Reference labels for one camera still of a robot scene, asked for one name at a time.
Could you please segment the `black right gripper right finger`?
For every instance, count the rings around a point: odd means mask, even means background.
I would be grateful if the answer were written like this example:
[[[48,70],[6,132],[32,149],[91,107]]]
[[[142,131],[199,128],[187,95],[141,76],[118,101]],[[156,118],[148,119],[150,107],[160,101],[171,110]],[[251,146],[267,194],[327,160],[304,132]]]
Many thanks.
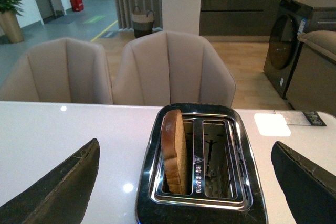
[[[280,141],[271,161],[296,223],[335,223],[334,174]]]

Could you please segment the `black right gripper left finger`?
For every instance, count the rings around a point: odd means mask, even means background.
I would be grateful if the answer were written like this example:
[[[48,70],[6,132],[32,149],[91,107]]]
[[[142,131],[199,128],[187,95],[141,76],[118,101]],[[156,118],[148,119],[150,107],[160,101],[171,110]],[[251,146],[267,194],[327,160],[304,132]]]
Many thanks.
[[[92,139],[1,206],[1,223],[82,223],[96,182],[100,145]]]

